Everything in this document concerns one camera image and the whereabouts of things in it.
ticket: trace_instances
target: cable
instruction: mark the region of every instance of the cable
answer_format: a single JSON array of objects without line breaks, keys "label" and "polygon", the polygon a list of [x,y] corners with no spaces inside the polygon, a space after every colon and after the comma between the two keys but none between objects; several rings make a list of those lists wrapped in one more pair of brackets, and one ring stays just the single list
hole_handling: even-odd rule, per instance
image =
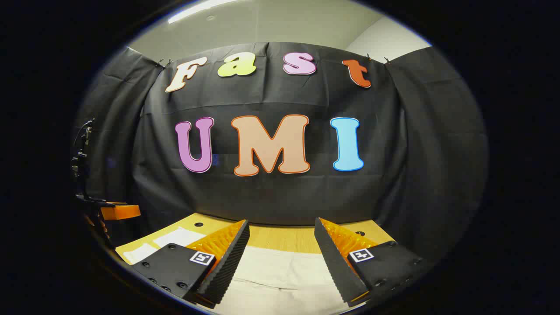
[{"label": "cable", "polygon": [[76,140],[78,140],[78,136],[80,135],[80,132],[82,132],[82,129],[83,129],[85,126],[87,126],[87,125],[93,123],[93,122],[94,122],[94,119],[92,119],[92,120],[90,120],[90,121],[87,121],[85,124],[83,124],[82,127],[80,127],[80,130],[78,130],[78,134],[76,135],[76,138],[74,138],[74,143],[72,144],[72,147],[75,147],[75,146],[76,146]]}]

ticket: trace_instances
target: ceiling light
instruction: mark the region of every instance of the ceiling light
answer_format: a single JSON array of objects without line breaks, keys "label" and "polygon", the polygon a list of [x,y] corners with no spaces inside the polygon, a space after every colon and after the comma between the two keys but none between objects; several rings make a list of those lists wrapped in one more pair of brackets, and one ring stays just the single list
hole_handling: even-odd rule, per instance
[{"label": "ceiling light", "polygon": [[194,7],[188,8],[186,10],[183,10],[183,11],[173,15],[171,18],[169,18],[168,23],[171,24],[173,22],[177,22],[177,21],[181,20],[182,18],[185,18],[189,15],[193,15],[197,12],[202,11],[202,10],[210,9],[210,8],[219,6],[221,4],[229,3],[229,2],[233,2],[233,1],[237,1],[237,0],[206,0],[206,1],[202,2],[201,4],[197,4]]}]

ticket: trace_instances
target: peach letter m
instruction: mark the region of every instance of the peach letter m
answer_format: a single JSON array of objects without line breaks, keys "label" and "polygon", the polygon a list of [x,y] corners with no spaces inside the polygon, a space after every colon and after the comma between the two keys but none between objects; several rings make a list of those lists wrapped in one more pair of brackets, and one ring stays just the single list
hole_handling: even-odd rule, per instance
[{"label": "peach letter m", "polygon": [[278,170],[285,174],[305,173],[310,169],[305,161],[305,126],[309,118],[304,115],[287,115],[282,118],[271,138],[256,116],[240,116],[231,121],[239,135],[239,165],[237,176],[254,176],[259,168],[253,163],[253,152],[267,173],[271,173],[283,152]]}]

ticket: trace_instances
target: ceiling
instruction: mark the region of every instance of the ceiling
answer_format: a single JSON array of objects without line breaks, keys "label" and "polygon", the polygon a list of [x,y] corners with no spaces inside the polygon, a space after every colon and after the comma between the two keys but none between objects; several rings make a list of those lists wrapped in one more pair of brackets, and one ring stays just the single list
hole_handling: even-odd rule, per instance
[{"label": "ceiling", "polygon": [[207,49],[256,41],[345,49],[383,15],[349,0],[238,0],[172,24],[167,22],[169,17],[129,46],[155,61],[164,59],[162,63]]}]

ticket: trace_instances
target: table surface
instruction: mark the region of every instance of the table surface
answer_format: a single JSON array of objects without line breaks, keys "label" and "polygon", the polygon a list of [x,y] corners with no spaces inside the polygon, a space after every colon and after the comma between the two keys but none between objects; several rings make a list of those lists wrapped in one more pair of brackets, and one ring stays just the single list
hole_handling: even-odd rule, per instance
[{"label": "table surface", "polygon": [[[159,248],[153,240],[176,230],[178,227],[208,235],[214,231],[225,228],[234,222],[235,221],[195,213],[150,235],[146,235],[143,238],[119,246],[116,248],[116,252],[128,264],[130,264],[130,261],[128,261],[128,259],[123,255],[124,252],[133,251],[144,243]],[[202,223],[203,225],[195,226],[195,223]],[[371,239],[378,244],[393,240],[393,238],[383,231],[375,222],[373,222],[373,220],[340,225],[351,231],[362,231],[365,233],[364,236],[366,238]],[[277,251],[320,254],[321,251],[317,241],[315,240],[314,229],[314,226],[273,226],[250,224],[249,231],[251,236],[247,245]]]}]

